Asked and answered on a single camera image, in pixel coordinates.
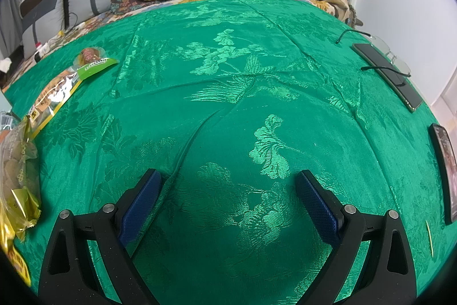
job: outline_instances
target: green floral fabric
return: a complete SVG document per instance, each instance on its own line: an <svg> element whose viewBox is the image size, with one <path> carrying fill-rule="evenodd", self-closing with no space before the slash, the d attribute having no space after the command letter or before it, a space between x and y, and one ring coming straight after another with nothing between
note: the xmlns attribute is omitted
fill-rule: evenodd
<svg viewBox="0 0 457 305"><path fill-rule="evenodd" d="M421 291L457 238L427 133L435 118L360 70L350 46L365 39L334 43L346 28L292 0L191 2L106 25L25 73L6 92L18 115L84 47L119 60L36 139L43 214L17 242L33 288L59 211L97 211L156 168L164 186L128 249L161 304L294 305L330 253L295 194L294 175L310 169L344 204L400 213Z"/></svg>

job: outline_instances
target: snack package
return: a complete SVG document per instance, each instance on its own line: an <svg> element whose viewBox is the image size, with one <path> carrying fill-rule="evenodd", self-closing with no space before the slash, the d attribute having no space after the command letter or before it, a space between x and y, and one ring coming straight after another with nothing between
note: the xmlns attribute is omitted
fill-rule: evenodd
<svg viewBox="0 0 457 305"><path fill-rule="evenodd" d="M71 67L48 83L30 108L28 115L31 122L31 138L35 138L47 125L84 79L117 63L117 60L107 57L103 48L84 48Z"/></svg>
<svg viewBox="0 0 457 305"><path fill-rule="evenodd" d="M0 242L24 282L30 286L27 265L13 245L24 241L25 230L40 217L38 151L32 142L30 120L18 122L0 113Z"/></svg>

